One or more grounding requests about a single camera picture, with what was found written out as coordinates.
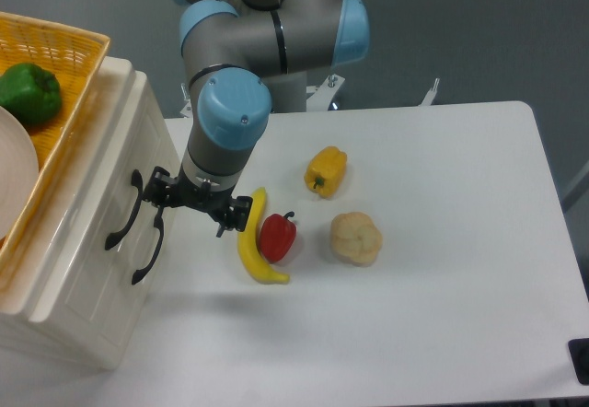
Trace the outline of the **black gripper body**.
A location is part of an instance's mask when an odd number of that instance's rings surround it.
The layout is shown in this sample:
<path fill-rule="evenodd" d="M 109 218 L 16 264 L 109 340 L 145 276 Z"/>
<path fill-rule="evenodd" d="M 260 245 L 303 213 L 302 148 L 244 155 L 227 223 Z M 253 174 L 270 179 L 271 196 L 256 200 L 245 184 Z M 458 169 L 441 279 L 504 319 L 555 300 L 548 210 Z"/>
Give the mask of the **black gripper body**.
<path fill-rule="evenodd" d="M 211 186 L 196 186 L 185 174 L 179 174 L 173 191 L 176 206 L 185 206 L 206 213 L 217 223 L 227 223 L 233 214 L 230 210 L 234 188 L 214 192 Z"/>

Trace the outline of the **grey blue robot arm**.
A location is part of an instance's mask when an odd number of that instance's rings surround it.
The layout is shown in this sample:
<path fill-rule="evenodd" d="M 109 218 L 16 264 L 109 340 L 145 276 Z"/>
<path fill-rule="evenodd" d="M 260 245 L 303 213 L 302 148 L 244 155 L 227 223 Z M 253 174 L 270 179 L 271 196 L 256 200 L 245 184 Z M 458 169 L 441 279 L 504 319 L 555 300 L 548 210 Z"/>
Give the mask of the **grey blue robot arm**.
<path fill-rule="evenodd" d="M 143 200 L 240 231 L 252 201 L 233 190 L 269 120 L 265 79 L 362 60 L 367 12 L 361 0 L 177 1 L 186 7 L 179 48 L 193 125 L 178 175 L 155 168 Z"/>

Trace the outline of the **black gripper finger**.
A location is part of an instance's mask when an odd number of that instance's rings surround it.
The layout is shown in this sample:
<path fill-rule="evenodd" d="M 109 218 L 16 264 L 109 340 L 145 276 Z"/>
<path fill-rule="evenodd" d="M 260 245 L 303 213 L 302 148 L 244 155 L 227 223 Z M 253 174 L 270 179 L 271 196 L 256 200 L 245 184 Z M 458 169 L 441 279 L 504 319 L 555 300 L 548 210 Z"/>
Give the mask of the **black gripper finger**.
<path fill-rule="evenodd" d="M 218 223 L 216 236 L 222 237 L 226 231 L 243 232 L 246 229 L 253 205 L 251 196 L 229 197 L 221 207 L 214 211 L 214 221 Z"/>
<path fill-rule="evenodd" d="M 154 227 L 163 228 L 164 210 L 179 207 L 178 179 L 171 177 L 164 168 L 154 167 L 144 188 L 142 200 L 157 208 Z"/>

